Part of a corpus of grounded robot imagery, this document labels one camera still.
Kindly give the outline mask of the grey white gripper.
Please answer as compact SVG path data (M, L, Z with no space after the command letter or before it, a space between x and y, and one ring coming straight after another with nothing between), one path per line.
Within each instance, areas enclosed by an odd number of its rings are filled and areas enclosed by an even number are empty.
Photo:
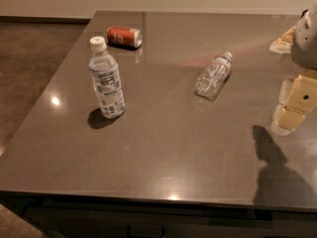
M296 27L288 29L273 41L269 50L290 54L292 60L306 68L317 68L317 3L304 12ZM317 107L317 71L308 70L296 77L288 76L282 83L278 105L272 116L270 130L286 136L296 130L306 116Z

